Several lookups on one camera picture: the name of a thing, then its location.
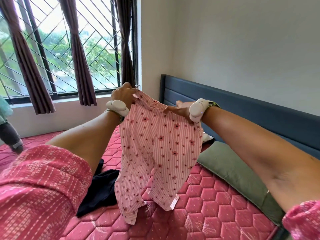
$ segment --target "dark navy cloth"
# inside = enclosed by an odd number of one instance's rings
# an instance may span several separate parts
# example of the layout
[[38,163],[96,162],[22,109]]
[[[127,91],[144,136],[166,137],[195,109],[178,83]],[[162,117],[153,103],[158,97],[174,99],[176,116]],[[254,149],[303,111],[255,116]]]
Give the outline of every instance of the dark navy cloth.
[[118,178],[119,170],[110,169],[101,172],[103,160],[99,161],[98,167],[87,195],[79,206],[77,217],[82,217],[102,206],[114,206],[117,204],[115,195],[115,181]]

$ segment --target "blue headboard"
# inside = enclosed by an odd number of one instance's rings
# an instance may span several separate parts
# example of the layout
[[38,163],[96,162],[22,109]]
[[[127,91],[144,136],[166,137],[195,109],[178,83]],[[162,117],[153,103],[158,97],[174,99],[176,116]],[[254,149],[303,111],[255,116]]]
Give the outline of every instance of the blue headboard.
[[[161,103],[175,106],[183,102],[204,98],[215,101],[223,109],[250,120],[281,136],[296,147],[320,160],[320,117],[254,98],[227,92],[218,88],[161,75]],[[202,124],[206,133],[223,141],[213,130]]]

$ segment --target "white wrist sensor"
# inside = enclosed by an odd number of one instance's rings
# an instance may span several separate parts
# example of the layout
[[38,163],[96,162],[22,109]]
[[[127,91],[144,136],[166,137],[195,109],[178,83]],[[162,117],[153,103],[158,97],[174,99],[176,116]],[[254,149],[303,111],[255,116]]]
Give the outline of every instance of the white wrist sensor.
[[211,106],[217,106],[220,108],[220,106],[213,101],[199,98],[196,102],[191,104],[189,108],[190,120],[194,123],[199,123],[206,109]]
[[129,113],[129,109],[126,104],[120,100],[111,100],[107,102],[106,108],[123,117],[126,117]]

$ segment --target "pink mattress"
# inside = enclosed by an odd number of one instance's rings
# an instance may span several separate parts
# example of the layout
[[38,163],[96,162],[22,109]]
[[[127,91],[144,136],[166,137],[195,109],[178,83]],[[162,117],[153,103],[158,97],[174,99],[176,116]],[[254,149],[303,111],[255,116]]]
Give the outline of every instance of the pink mattress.
[[[23,142],[25,148],[30,148],[57,134],[29,137]],[[116,129],[103,156],[103,171],[121,168],[121,152]],[[0,146],[0,160],[7,157],[12,160],[16,156],[7,146]],[[134,226],[124,222],[118,206],[102,207],[80,219],[73,217],[60,240],[267,240],[277,230],[229,184],[198,164],[179,191],[180,199],[173,211],[164,211],[151,201],[146,188],[142,198],[148,204],[139,209]]]

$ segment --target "hand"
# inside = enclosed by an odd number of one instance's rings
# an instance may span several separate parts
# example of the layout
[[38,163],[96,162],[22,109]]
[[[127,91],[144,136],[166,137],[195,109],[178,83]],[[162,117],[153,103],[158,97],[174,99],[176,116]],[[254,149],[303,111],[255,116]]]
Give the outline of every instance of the hand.
[[133,96],[138,91],[137,88],[132,88],[130,83],[126,82],[121,87],[112,91],[111,100],[120,100],[124,102],[128,109],[134,104],[136,98]]
[[194,123],[193,123],[193,121],[190,120],[190,113],[189,113],[189,108],[190,108],[191,104],[193,104],[193,103],[194,103],[194,101],[183,103],[180,100],[178,100],[176,102],[177,107],[168,106],[164,111],[165,112],[171,111],[176,115],[180,115],[182,117],[185,117],[189,121],[189,123],[191,125],[193,125]]

